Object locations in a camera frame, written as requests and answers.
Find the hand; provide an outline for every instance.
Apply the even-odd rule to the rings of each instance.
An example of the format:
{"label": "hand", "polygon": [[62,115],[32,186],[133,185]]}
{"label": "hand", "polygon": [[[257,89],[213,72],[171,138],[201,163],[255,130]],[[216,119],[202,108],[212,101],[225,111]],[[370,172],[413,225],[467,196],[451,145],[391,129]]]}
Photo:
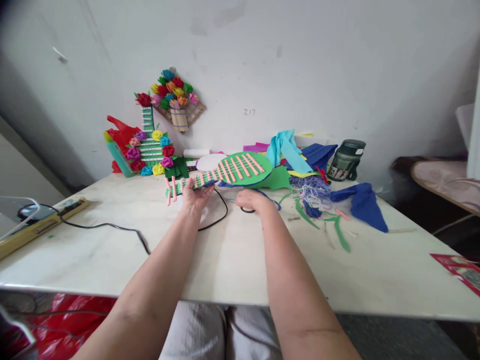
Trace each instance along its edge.
{"label": "hand", "polygon": [[253,209],[260,211],[261,209],[273,206],[268,198],[263,196],[261,193],[245,189],[238,193],[236,196],[235,204],[244,209]]}
{"label": "hand", "polygon": [[189,178],[183,187],[183,205],[182,209],[191,211],[202,211],[209,201],[210,195],[214,191],[214,185],[201,187],[193,190],[194,180]]}

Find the blue paper flower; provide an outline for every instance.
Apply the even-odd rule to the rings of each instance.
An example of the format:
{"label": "blue paper flower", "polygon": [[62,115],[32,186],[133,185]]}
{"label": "blue paper flower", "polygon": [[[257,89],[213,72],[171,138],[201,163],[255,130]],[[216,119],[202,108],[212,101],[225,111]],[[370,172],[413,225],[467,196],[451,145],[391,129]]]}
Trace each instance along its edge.
{"label": "blue paper flower", "polygon": [[168,137],[166,137],[166,136],[162,136],[162,137],[160,138],[160,146],[161,146],[162,148],[163,148],[164,146],[170,145],[171,142],[172,142],[172,141],[171,141]]}
{"label": "blue paper flower", "polygon": [[163,77],[165,78],[165,80],[167,80],[168,82],[169,81],[172,81],[175,77],[175,74],[173,71],[170,71],[170,70],[163,70],[161,72],[161,74],[163,75]]}
{"label": "blue paper flower", "polygon": [[142,176],[150,176],[154,173],[153,169],[151,166],[145,166],[142,170],[140,175]]}
{"label": "blue paper flower", "polygon": [[171,102],[172,100],[175,100],[175,96],[172,93],[168,93],[165,96],[165,100],[167,100],[168,102]]}

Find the pants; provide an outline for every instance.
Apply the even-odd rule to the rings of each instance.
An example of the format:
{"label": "pants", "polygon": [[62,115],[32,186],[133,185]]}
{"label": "pants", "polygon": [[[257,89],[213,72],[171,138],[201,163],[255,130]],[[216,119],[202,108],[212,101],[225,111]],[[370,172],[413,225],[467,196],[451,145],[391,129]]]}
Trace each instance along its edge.
{"label": "pants", "polygon": [[160,360],[187,359],[281,360],[270,310],[179,301]]}

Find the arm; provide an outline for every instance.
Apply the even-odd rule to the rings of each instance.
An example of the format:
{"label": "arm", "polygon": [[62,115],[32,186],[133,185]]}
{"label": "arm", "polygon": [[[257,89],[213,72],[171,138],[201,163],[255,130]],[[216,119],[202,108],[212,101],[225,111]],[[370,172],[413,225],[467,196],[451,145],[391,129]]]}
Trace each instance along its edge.
{"label": "arm", "polygon": [[243,190],[236,204],[260,215],[268,301],[283,357],[360,359],[273,203]]}
{"label": "arm", "polygon": [[158,359],[184,288],[202,210],[213,186],[192,190],[164,238],[121,292],[113,309],[73,357]]}

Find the person's left hand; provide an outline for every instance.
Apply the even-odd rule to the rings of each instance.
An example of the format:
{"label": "person's left hand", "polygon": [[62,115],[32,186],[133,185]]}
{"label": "person's left hand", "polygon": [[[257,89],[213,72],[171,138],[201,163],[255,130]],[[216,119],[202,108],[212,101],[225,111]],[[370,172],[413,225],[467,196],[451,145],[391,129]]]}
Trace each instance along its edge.
{"label": "person's left hand", "polygon": [[183,205],[182,209],[185,210],[198,210],[202,211],[209,201],[210,195],[214,191],[215,185],[207,187],[201,187],[193,190],[194,180],[189,178],[185,186],[183,187]]}

